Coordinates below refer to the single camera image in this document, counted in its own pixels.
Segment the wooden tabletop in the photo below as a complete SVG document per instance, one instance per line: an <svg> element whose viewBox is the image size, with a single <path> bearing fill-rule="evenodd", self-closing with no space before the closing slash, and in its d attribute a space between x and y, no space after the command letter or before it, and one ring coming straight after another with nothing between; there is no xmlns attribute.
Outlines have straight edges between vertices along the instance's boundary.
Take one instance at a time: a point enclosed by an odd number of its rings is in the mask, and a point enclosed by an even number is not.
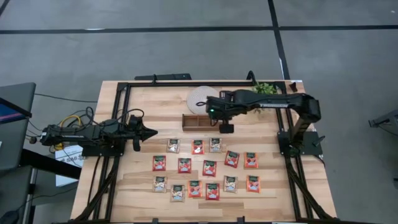
<svg viewBox="0 0 398 224"><path fill-rule="evenodd" d="M111 117L117 83L117 81L103 82L96 108L95 120L97 122ZM235 125L233 134L220 134L216 131L185 133L182 131L182 114L191 113L186 99L194 88L132 88L129 110L133 108L144 110L144 125L158 130L159 133L141 144L141 152L133 151L132 141L127 142L119 165L111 221L150 222L152 218L159 218L160 222L231 222L241 216L245 216L246 221L249 222L294 220L285 161L279 154L276 137L278 123L275 110L264 110L261 114L250 112L247 115L233 118L231 122ZM299 92L304 92L302 82L297 83L297 88ZM220 91L250 88L231 86L215 87L215 89ZM294 111L292 114L293 119L297 120L297 114ZM166 144L169 138L181 140L179 154L166 153ZM209 152L209 138L222 139L223 153ZM193 139L205 141L205 155L191 155ZM224 165L227 150L241 153L238 168ZM243 169L244 152L258 153L258 169ZM154 155L166 155L166 171L152 172L152 157ZM191 174L177 173L178 158L192 158ZM202 176L203 160L217 161L216 177ZM336 212L323 164L313 156L302 156L302 160L309 191L324 210L335 217ZM96 158L91 157L87 158L84 163L71 218L77 217L86 207L95 162ZM93 195L97 190L101 164L102 159L97 169ZM164 175L169 178L166 193L152 193L152 178L156 175ZM224 175L238 177L239 189L236 194L223 192ZM261 177L261 193L246 191L247 175ZM172 184L187 186L188 180L202 180L203 185L220 183L220 200L208 201L204 197L187 197L184 203L170 202L170 186ZM301 213L305 217L302 194L299 189L297 191ZM100 218L104 217L107 198L108 195L105 194L101 204Z"/></svg>

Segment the snack packet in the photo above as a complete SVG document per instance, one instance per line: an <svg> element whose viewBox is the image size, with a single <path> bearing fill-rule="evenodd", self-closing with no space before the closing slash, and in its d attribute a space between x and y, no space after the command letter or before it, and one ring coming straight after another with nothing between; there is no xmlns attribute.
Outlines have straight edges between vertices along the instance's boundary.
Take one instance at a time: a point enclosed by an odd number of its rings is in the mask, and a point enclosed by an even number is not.
<svg viewBox="0 0 398 224"><path fill-rule="evenodd" d="M224 176L224 191L225 192L238 192L238 178Z"/></svg>
<svg viewBox="0 0 398 224"><path fill-rule="evenodd" d="M191 173L191 158L179 158L178 159L178 173L179 174L190 174Z"/></svg>
<svg viewBox="0 0 398 224"><path fill-rule="evenodd" d="M166 156L154 156L152 171L166 170Z"/></svg>
<svg viewBox="0 0 398 224"><path fill-rule="evenodd" d="M257 159L257 153L245 152L244 153L244 168L258 168L259 163Z"/></svg>
<svg viewBox="0 0 398 224"><path fill-rule="evenodd" d="M169 139L167 141L166 152L179 153L180 152L180 140L179 139Z"/></svg>
<svg viewBox="0 0 398 224"><path fill-rule="evenodd" d="M170 201L171 202L184 202L185 201L185 186L184 185L172 185Z"/></svg>
<svg viewBox="0 0 398 224"><path fill-rule="evenodd" d="M224 161L225 165L237 168L238 161L239 161L239 153L231 151L226 152L225 161Z"/></svg>
<svg viewBox="0 0 398 224"><path fill-rule="evenodd" d="M210 152L221 152L221 139L211 138L210 139Z"/></svg>
<svg viewBox="0 0 398 224"><path fill-rule="evenodd" d="M153 192L166 193L167 177L154 177Z"/></svg>
<svg viewBox="0 0 398 224"><path fill-rule="evenodd" d="M189 180L188 181L188 196L189 197L201 197L201 181L200 180Z"/></svg>
<svg viewBox="0 0 398 224"><path fill-rule="evenodd" d="M219 200L219 199L220 199L220 185L206 184L206 200Z"/></svg>
<svg viewBox="0 0 398 224"><path fill-rule="evenodd" d="M202 175L211 177L216 176L217 162L216 161L203 161L203 172Z"/></svg>
<svg viewBox="0 0 398 224"><path fill-rule="evenodd" d="M260 177L249 175L246 178L246 190L248 192L260 193L261 192Z"/></svg>
<svg viewBox="0 0 398 224"><path fill-rule="evenodd" d="M193 155L203 155L205 153L205 145L203 140L193 140L192 141L192 154Z"/></svg>

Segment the red snack packet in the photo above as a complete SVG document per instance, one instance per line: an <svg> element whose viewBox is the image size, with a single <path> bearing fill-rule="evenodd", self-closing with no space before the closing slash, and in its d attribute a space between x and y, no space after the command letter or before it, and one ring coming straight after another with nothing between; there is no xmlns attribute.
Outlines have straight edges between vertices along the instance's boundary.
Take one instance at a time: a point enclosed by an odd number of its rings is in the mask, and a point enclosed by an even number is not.
<svg viewBox="0 0 398 224"><path fill-rule="evenodd" d="M179 174L190 174L191 173L191 158L179 158L178 159L178 173Z"/></svg>
<svg viewBox="0 0 398 224"><path fill-rule="evenodd" d="M188 181L188 197L201 197L201 181L189 180Z"/></svg>
<svg viewBox="0 0 398 224"><path fill-rule="evenodd" d="M245 152L244 153L244 168L258 168L259 162L257 159L257 153Z"/></svg>
<svg viewBox="0 0 398 224"><path fill-rule="evenodd" d="M152 161L152 171L166 170L166 156L154 156Z"/></svg>
<svg viewBox="0 0 398 224"><path fill-rule="evenodd" d="M220 185L206 184L206 200L219 200L219 199L220 199Z"/></svg>
<svg viewBox="0 0 398 224"><path fill-rule="evenodd" d="M203 140L192 141L192 155L203 155L205 153L205 145Z"/></svg>
<svg viewBox="0 0 398 224"><path fill-rule="evenodd" d="M248 192L260 193L261 192L260 183L261 183L260 177L249 175L246 177L246 190Z"/></svg>
<svg viewBox="0 0 398 224"><path fill-rule="evenodd" d="M215 177L216 170L217 170L217 162L216 161L203 161L202 175Z"/></svg>
<svg viewBox="0 0 398 224"><path fill-rule="evenodd" d="M224 161L224 164L226 166L237 168L238 161L239 161L239 153L231 151L226 152L225 161Z"/></svg>

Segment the yellow cable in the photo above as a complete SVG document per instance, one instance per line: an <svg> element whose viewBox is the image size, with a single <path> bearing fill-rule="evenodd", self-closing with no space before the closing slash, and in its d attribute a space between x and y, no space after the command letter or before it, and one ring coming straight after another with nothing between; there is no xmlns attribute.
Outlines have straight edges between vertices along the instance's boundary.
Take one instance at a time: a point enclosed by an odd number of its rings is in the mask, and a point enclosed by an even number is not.
<svg viewBox="0 0 398 224"><path fill-rule="evenodd" d="M77 116L77 115L70 115L70 116L67 116L65 119L63 119L63 120L61 121L61 127L63 126L63 123L64 123L66 120L70 119L70 118L76 118L76 119L79 121L79 126L81 126L81 119L80 119L80 117ZM62 143L54 145L54 150L59 151L59 150L62 150L62 149L63 149L63 144L62 144Z"/></svg>

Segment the green plant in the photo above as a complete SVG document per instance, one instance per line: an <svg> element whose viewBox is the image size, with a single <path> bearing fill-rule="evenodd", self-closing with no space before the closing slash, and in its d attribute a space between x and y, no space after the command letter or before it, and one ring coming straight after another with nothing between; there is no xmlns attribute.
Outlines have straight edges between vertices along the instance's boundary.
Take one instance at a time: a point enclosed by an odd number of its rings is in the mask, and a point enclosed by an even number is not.
<svg viewBox="0 0 398 224"><path fill-rule="evenodd" d="M253 92L260 94L277 94L275 87L267 83L257 83L257 85L253 87ZM262 110L263 109L255 109L254 112L261 113Z"/></svg>

